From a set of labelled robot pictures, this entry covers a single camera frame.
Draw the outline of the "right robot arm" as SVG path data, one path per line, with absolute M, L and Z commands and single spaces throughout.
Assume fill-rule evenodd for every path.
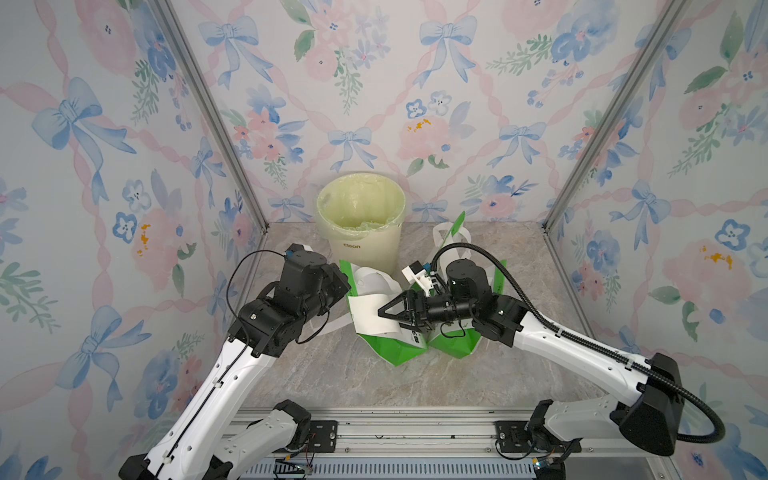
M 446 274 L 435 292 L 404 291 L 377 307 L 377 315 L 419 333 L 468 320 L 483 338 L 539 355 L 605 393 L 579 402 L 540 401 L 525 426 L 530 447 L 543 451 L 584 439 L 624 439 L 653 455 L 674 453 L 684 405 L 680 394 L 631 369 L 632 357 L 561 325 L 546 327 L 522 301 L 494 292 L 474 262 L 453 261 Z

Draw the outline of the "white paper receipt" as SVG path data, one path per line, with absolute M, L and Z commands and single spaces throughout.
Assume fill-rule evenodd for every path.
M 350 316 L 355 331 L 361 335 L 374 337 L 400 337 L 413 335 L 414 332 L 404 327 L 402 332 L 380 332 L 377 328 L 377 310 L 396 297 L 393 294 L 367 294 L 348 298 Z

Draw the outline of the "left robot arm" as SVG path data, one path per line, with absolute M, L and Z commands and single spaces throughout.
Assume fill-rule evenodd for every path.
M 280 278 L 236 314 L 219 357 L 198 392 L 149 452 L 128 457 L 121 479 L 238 479 L 276 451 L 305 448 L 310 413 L 285 400 L 239 434 L 225 434 L 257 381 L 304 325 L 350 290 L 340 267 L 305 245 L 281 253 Z

